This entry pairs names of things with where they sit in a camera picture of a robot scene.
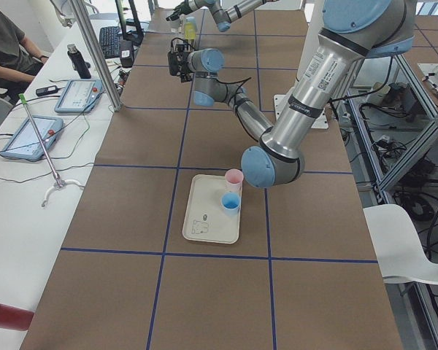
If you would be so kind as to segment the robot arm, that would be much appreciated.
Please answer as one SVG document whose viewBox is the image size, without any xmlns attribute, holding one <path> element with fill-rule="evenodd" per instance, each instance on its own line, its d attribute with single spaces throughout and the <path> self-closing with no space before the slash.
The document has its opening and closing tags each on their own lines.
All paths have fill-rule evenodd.
<svg viewBox="0 0 438 350">
<path fill-rule="evenodd" d="M 206 7 L 216 23 L 218 30 L 224 32 L 230 29 L 231 24 L 238 19 L 244 17 L 249 12 L 268 3 L 267 0 L 247 0 L 241 1 L 234 6 L 224 9 L 220 1 L 213 0 L 190 0 L 183 1 L 177 5 L 173 12 L 166 17 L 166 21 L 175 23 L 178 22 L 182 15 L 186 16 L 202 7 Z"/>
<path fill-rule="evenodd" d="M 266 188 L 295 181 L 304 169 L 299 146 L 324 106 L 359 60 L 407 52 L 413 43 L 414 1 L 325 1 L 318 48 L 290 92 L 276 122 L 270 122 L 247 97 L 241 83 L 218 79 L 224 58 L 216 49 L 196 50 L 174 38 L 167 53 L 169 72 L 193 81 L 199 106 L 227 104 L 256 142 L 242 155 L 245 180 Z"/>
</svg>

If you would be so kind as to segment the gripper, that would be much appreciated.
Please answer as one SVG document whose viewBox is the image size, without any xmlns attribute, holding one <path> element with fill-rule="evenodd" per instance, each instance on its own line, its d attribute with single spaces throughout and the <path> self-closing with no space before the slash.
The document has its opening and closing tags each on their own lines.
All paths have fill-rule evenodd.
<svg viewBox="0 0 438 350">
<path fill-rule="evenodd" d="M 174 8 L 172 14 L 166 17 L 167 21 L 176 21 L 181 15 L 189 15 L 199 9 L 195 0 L 185 0 Z"/>
<path fill-rule="evenodd" d="M 193 52 L 193 46 L 185 39 L 172 39 L 167 52 L 169 74 L 179 77 L 181 82 L 190 82 L 192 72 L 188 68 L 188 56 Z"/>
</svg>

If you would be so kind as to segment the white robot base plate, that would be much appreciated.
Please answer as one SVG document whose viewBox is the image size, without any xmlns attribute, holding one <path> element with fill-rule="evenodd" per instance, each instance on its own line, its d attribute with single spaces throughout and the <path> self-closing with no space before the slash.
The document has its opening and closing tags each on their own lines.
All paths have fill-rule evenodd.
<svg viewBox="0 0 438 350">
<path fill-rule="evenodd" d="M 279 95 L 279 94 L 274 95 L 273 97 L 274 115 L 276 120 L 278 120 L 281 114 L 283 113 L 285 105 L 288 103 L 288 99 L 289 99 L 289 95 Z M 310 117 L 313 119 L 313 124 L 311 126 L 312 129 L 329 128 L 329 122 L 327 120 L 326 113 L 323 109 L 320 111 L 317 117 L 312 113 L 307 114 L 306 112 L 304 112 L 303 115 L 305 117 Z"/>
</svg>

